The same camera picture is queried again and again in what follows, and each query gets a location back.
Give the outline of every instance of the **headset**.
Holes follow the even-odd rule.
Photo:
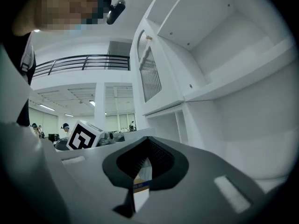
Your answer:
[[[107,16],[107,24],[112,25],[126,8],[124,0],[118,0],[115,5],[111,5],[112,0],[98,0],[98,9],[92,14],[92,18],[82,19],[82,24],[98,24],[98,19],[103,19],[104,14]]]

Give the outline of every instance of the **ceiling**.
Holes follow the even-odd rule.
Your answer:
[[[32,44],[35,51],[49,45],[79,37],[98,37],[99,41],[133,39],[134,33],[153,0],[125,0],[126,9],[114,25],[92,25],[81,31],[56,31],[33,33]]]
[[[33,91],[29,97],[29,107],[42,112],[73,116],[94,116],[96,84],[79,84],[51,87]],[[40,106],[45,105],[55,111]],[[133,88],[131,86],[109,86],[106,88],[107,115],[134,113]]]

